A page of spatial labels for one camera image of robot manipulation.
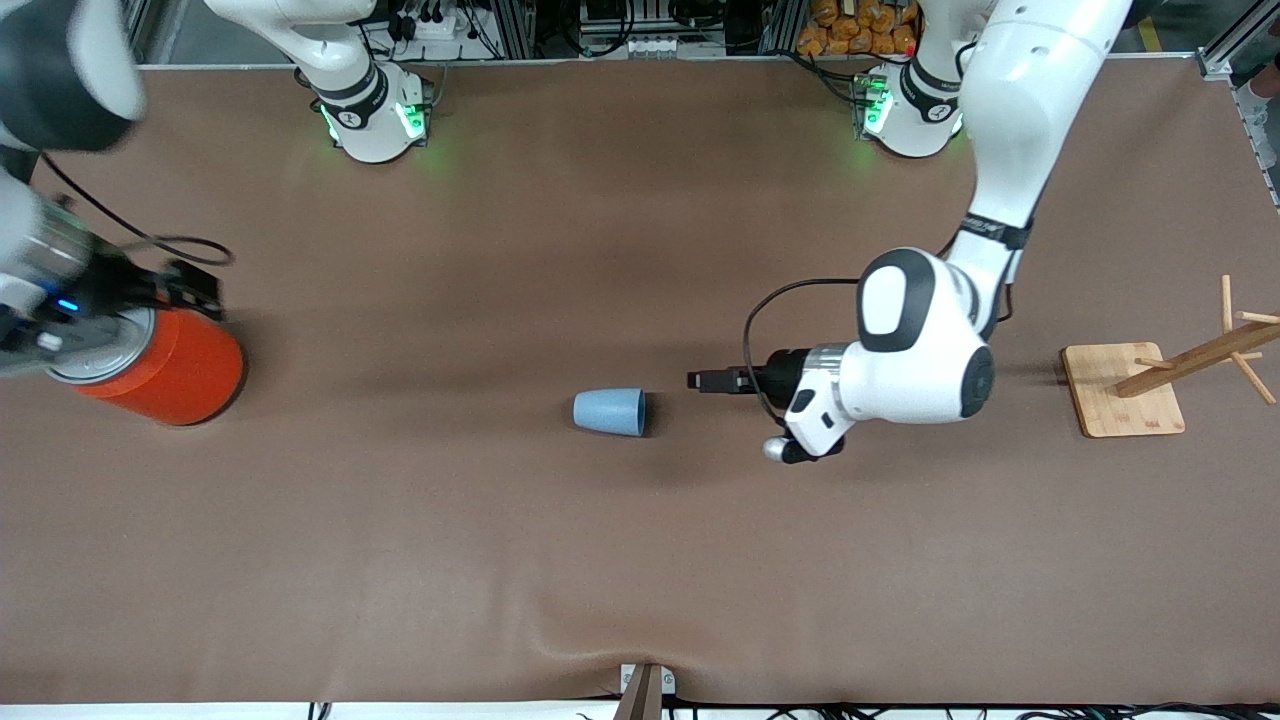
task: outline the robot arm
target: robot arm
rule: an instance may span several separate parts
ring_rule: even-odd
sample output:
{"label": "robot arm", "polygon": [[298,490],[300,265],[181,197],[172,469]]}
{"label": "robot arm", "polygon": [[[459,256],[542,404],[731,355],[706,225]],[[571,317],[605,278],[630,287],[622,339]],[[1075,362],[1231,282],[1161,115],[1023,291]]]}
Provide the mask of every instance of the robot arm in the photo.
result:
{"label": "robot arm", "polygon": [[375,63],[360,32],[376,0],[205,0],[289,56],[320,97],[329,133],[361,163],[385,163],[426,138],[422,78]]}
{"label": "robot arm", "polygon": [[[145,108],[118,0],[0,4],[0,143],[100,151]],[[140,307],[220,313],[212,275],[186,263],[159,273],[138,268],[3,172],[0,208],[0,377],[129,341],[127,315]]]}
{"label": "robot arm", "polygon": [[[987,341],[1000,290],[1012,282],[1041,192],[1128,9],[1129,0],[1000,0],[959,87],[978,178],[950,252],[881,255],[859,287],[859,341],[815,347],[799,370],[795,351],[774,354],[756,372],[769,401],[787,409],[768,457],[817,460],[861,420],[951,423],[982,409],[995,380]],[[721,387],[754,392],[746,380]],[[714,392],[701,374],[690,386]]]}

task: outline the black cable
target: black cable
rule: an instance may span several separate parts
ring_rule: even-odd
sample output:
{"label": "black cable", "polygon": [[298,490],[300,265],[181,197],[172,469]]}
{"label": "black cable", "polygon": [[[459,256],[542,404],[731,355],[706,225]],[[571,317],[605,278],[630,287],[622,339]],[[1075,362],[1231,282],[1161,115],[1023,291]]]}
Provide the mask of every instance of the black cable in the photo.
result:
{"label": "black cable", "polygon": [[1216,715],[1219,717],[1226,717],[1228,720],[1247,720],[1244,715],[1235,712],[1233,710],[1226,710],[1225,707],[1211,707],[1206,705],[1196,705],[1190,702],[1165,702],[1161,705],[1152,705],[1148,707],[1139,707],[1129,712],[1115,712],[1111,715],[1115,720],[1130,720],[1139,715],[1146,715],[1148,712],[1162,712],[1169,710],[1178,710],[1184,712],[1198,712],[1202,715]]}
{"label": "black cable", "polygon": [[[938,250],[934,255],[938,258],[945,256],[947,251],[951,250],[951,246],[955,245],[957,236],[959,232],[956,234],[952,234],[951,240],[948,240],[947,243],[942,246],[942,250]],[[815,284],[858,284],[860,282],[861,278],[810,278],[806,281],[796,281],[794,283],[785,284],[774,290],[769,295],[764,296],[764,300],[756,302],[755,307],[753,307],[751,311],[746,314],[746,322],[742,323],[742,364],[746,365],[746,378],[751,383],[751,389],[755,391],[755,398],[760,402],[760,407],[764,409],[764,411],[769,415],[769,418],[773,419],[773,423],[777,424],[780,428],[785,429],[786,421],[777,413],[774,413],[773,406],[769,405],[769,398],[765,397],[764,391],[760,389],[760,383],[755,377],[755,365],[751,363],[751,323],[755,320],[755,316],[759,315],[760,311],[769,305],[769,302],[773,302],[778,296],[791,292],[792,290]],[[852,706],[842,706],[841,711],[849,712],[849,710],[851,708]],[[819,714],[823,712],[817,707],[809,707],[809,710],[817,710]],[[861,716],[858,720],[872,720],[872,717],[873,716]],[[1018,720],[1030,720],[1030,719],[1019,717]]]}
{"label": "black cable", "polygon": [[[52,170],[55,176],[58,176],[58,179],[63,181],[63,183],[65,183],[67,187],[69,187],[73,191],[76,191],[76,195],[79,195],[90,205],[97,208],[99,211],[101,211],[104,215],[106,215],[108,218],[111,218],[113,220],[115,220],[115,223],[119,224],[122,228],[124,228],[124,229],[129,231],[131,233],[133,233],[133,234],[138,236],[140,238],[142,238],[142,242],[134,242],[134,243],[131,243],[131,245],[123,245],[123,246],[120,246],[120,250],[129,251],[129,250],[136,250],[138,247],[155,247],[155,249],[163,250],[163,251],[165,251],[165,252],[168,252],[168,254],[170,254],[170,255],[173,255],[175,258],[182,258],[183,260],[187,260],[188,263],[195,263],[197,265],[211,265],[211,266],[215,266],[215,268],[224,268],[224,266],[230,265],[232,263],[236,261],[236,254],[232,252],[225,245],[223,245],[220,242],[214,242],[211,240],[205,240],[202,237],[189,237],[189,236],[184,236],[184,234],[161,234],[161,236],[154,236],[154,234],[142,232],[141,228],[138,228],[133,223],[125,220],[124,218],[116,215],[110,208],[108,208],[106,205],[104,205],[101,201],[99,201],[99,199],[93,197],[92,193],[90,193],[87,190],[84,190],[83,187],[81,187],[78,182],[73,181],[70,178],[70,176],[68,176],[65,172],[63,172],[61,168],[58,167],[58,163],[55,163],[54,159],[49,156],[49,154],[41,152],[40,154],[40,159],[44,160],[44,163],[46,165],[49,165],[49,169]],[[220,254],[221,258],[201,258],[200,255],[192,255],[189,252],[184,252],[182,250],[178,250],[177,247],[174,247],[174,245],[196,245],[196,246],[200,246],[200,247],[207,247],[207,249],[210,249],[210,250]]]}
{"label": "black cable", "polygon": [[840,88],[836,87],[836,85],[832,81],[827,79],[827,76],[819,73],[817,77],[819,81],[822,81],[822,85],[827,87],[828,92],[844,100],[845,102],[849,102],[850,105],[863,105],[863,106],[870,105],[870,102],[867,102],[865,100],[858,100],[850,95],[845,95],[844,92],[841,92]]}
{"label": "black cable", "polygon": [[764,396],[764,391],[760,389],[760,383],[755,379],[755,366],[751,364],[751,322],[755,316],[764,310],[769,302],[773,302],[780,295],[785,295],[796,290],[799,287],[809,287],[814,284],[858,284],[861,278],[810,278],[806,281],[796,281],[794,283],[785,284],[778,290],[774,290],[769,295],[764,296],[764,300],[759,301],[755,307],[751,309],[746,315],[746,323],[742,324],[742,364],[746,365],[746,377],[751,382],[751,389],[755,391],[755,398],[760,401],[760,407],[773,418],[780,428],[786,428],[786,423],[777,413],[773,411],[773,406],[769,405],[769,398]]}
{"label": "black cable", "polygon": [[389,60],[392,58],[392,51],[383,45],[379,45],[378,49],[375,50],[372,44],[369,41],[369,32],[365,29],[365,23],[360,23],[358,27],[360,27],[360,37],[365,41],[365,50],[374,58],[381,56]]}
{"label": "black cable", "polygon": [[489,51],[493,60],[500,60],[502,53],[498,51],[498,45],[489,37],[489,31],[480,23],[474,0],[460,0],[458,6],[462,8],[462,14],[467,17],[467,22],[471,23],[471,28],[476,31],[476,36],[480,38],[480,45],[484,45],[484,49]]}
{"label": "black cable", "polygon": [[977,46],[978,41],[974,40],[969,45],[965,45],[964,47],[956,50],[956,77],[959,77],[960,79],[964,79],[964,68],[960,67],[960,55],[964,55],[965,50],[973,50]]}
{"label": "black cable", "polygon": [[[771,50],[771,51],[765,53],[765,55],[782,55],[785,58],[791,58],[792,60],[796,60],[797,58],[804,59],[804,55],[801,55],[801,54],[799,54],[799,53],[796,53],[794,50],[783,50],[783,49]],[[856,60],[859,58],[874,58],[874,59],[877,59],[877,60],[879,60],[882,63],[888,63],[891,65],[910,65],[911,64],[910,60],[899,60],[896,58],[890,58],[887,55],[879,55],[879,54],[876,54],[876,53],[850,53],[849,55],[845,55],[845,59],[847,59],[847,60]],[[812,60],[810,60],[810,63],[817,67],[817,63],[813,63]],[[831,73],[832,70],[823,70],[823,72],[824,73]],[[852,78],[854,76],[841,76],[841,77]]]}
{"label": "black cable", "polygon": [[[561,37],[564,40],[564,44],[568,45],[570,50],[577,53],[582,58],[599,58],[602,55],[608,55],[609,53],[614,53],[620,50],[623,45],[626,45],[627,40],[630,40],[631,37],[631,32],[636,27],[636,9],[635,5],[632,5],[632,0],[618,0],[618,4],[621,5],[618,8],[618,37],[614,38],[613,42],[609,44],[609,46],[605,47],[604,50],[596,51],[590,47],[584,47],[582,44],[573,40],[573,37],[570,35],[568,27],[566,26],[564,20],[573,19],[572,15],[573,4],[571,0],[561,0],[559,33]],[[577,22],[577,24],[579,28],[581,28],[581,22]]]}
{"label": "black cable", "polygon": [[884,712],[884,711],[879,710],[879,711],[876,711],[876,712],[872,712],[872,714],[867,714],[867,712],[863,712],[860,708],[858,708],[854,705],[850,705],[850,703],[846,703],[846,702],[840,703],[840,714],[842,716],[842,720],[874,720],[874,717],[877,715],[879,715],[881,712]]}
{"label": "black cable", "polygon": [[996,318],[997,323],[1004,323],[1005,320],[1014,316],[1014,286],[1005,286],[1005,314]]}
{"label": "black cable", "polygon": [[794,50],[782,50],[782,49],[769,50],[764,53],[764,55],[778,55],[781,58],[788,58],[792,63],[800,65],[801,68],[809,70],[810,73],[820,74],[829,79],[854,82],[854,78],[856,77],[856,73],[837,73],[835,70],[828,70],[826,68],[822,68],[818,65],[818,63],[813,61],[809,58],[805,58],[804,55]]}

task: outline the wooden stand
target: wooden stand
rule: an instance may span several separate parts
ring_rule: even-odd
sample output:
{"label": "wooden stand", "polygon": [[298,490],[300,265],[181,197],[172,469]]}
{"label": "wooden stand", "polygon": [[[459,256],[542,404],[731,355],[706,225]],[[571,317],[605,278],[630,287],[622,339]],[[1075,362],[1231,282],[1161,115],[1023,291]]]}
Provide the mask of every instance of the wooden stand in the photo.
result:
{"label": "wooden stand", "polygon": [[[1247,324],[1235,328],[1235,318]],[[1176,357],[1165,360],[1149,342],[1073,345],[1062,351],[1062,365],[1080,429],[1091,438],[1180,433],[1187,425],[1170,383],[1219,364],[1234,364],[1262,400],[1275,405],[1275,396],[1248,363],[1262,354],[1247,351],[1277,337],[1280,313],[1233,314],[1231,277],[1222,275],[1222,334]]]}

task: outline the metal frame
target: metal frame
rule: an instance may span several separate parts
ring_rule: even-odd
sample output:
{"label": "metal frame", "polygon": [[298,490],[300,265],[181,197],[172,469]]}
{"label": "metal frame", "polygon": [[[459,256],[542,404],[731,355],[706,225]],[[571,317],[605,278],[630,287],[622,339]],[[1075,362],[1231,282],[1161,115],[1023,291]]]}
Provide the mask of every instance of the metal frame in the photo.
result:
{"label": "metal frame", "polygon": [[808,0],[777,0],[773,13],[760,33],[760,54],[773,50],[795,50],[800,31],[809,22]]}
{"label": "metal frame", "polygon": [[1231,74],[1231,59],[1253,40],[1258,32],[1280,19],[1280,0],[1254,0],[1253,5],[1207,46],[1201,47],[1197,60],[1206,79],[1226,79]]}
{"label": "metal frame", "polygon": [[534,10],[524,0],[492,0],[493,14],[502,36],[502,54],[508,60],[534,56]]}

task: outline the brown table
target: brown table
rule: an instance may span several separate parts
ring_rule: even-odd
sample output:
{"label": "brown table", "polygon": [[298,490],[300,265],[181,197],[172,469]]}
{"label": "brown table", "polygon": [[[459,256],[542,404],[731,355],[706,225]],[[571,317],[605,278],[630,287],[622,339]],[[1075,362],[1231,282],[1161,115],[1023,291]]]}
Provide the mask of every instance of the brown table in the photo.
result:
{"label": "brown table", "polygon": [[[362,167],[287,73],[147,83],[123,150],[65,168],[234,246],[252,373],[186,430],[0,386],[0,701],[572,697],[640,659],[722,702],[1280,694],[1280,414],[1207,370],[1184,436],[1089,441],[1057,361],[1206,340],[1221,273],[1275,306],[1280,220],[1194,63],[1105,68],[987,410],[796,468],[685,372],[733,364],[781,283],[941,246],[963,140],[888,156],[788,64],[595,63],[460,69],[431,146]],[[852,292],[813,288],[758,347],[854,332]],[[575,392],[628,384],[654,437],[570,428]]]}

